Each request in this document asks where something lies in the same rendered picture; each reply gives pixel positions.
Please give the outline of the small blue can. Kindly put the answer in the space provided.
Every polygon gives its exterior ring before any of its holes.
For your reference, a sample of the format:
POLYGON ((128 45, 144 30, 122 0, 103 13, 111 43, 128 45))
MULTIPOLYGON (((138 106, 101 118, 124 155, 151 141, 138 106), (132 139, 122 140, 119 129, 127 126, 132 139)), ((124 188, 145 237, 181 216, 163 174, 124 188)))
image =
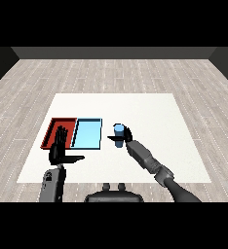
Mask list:
MULTIPOLYGON (((124 135, 124 126, 122 124, 116 124, 114 126, 114 134, 116 136, 123 136, 124 135)), ((116 141, 115 146, 117 148, 122 148, 123 147, 123 141, 116 141)))

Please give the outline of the dark grey robot body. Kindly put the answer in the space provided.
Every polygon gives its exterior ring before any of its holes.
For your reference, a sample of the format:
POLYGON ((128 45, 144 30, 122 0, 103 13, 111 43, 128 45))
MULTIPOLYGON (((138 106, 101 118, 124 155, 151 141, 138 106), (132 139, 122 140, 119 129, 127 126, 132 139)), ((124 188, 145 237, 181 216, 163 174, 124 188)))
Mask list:
POLYGON ((143 202, 143 198, 139 194, 128 192, 124 183, 118 184, 117 191, 111 191, 110 184, 104 183, 102 190, 87 195, 85 202, 143 202))

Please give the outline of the light blue shallow open box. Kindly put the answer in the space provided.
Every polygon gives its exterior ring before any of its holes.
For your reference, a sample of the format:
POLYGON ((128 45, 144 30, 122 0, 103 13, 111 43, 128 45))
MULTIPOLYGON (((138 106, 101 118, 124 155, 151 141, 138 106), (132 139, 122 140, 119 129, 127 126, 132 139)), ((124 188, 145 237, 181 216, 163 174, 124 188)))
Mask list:
POLYGON ((101 118, 79 118, 71 138, 72 150, 99 150, 101 142, 101 118))

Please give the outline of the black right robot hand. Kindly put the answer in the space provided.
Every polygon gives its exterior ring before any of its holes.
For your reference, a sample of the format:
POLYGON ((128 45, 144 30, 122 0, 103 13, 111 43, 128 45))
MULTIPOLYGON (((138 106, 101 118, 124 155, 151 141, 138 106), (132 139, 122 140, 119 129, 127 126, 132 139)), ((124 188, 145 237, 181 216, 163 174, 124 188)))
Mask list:
POLYGON ((114 134, 114 136, 109 136, 109 139, 111 139, 112 141, 123 141, 123 142, 131 142, 133 140, 133 135, 131 130, 125 126, 124 124, 114 124, 115 125, 123 125, 124 126, 124 135, 123 136, 116 136, 114 134))

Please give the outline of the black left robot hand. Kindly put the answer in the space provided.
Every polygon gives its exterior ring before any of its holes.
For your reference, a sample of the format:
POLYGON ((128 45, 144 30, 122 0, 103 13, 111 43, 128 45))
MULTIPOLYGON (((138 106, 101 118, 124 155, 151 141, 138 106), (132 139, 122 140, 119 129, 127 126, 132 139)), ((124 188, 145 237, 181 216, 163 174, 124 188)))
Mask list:
POLYGON ((67 156, 65 154, 65 143, 68 130, 60 125, 56 131, 55 142, 52 144, 49 152, 49 162, 51 165, 60 163, 75 163, 77 160, 83 160, 84 156, 67 156))

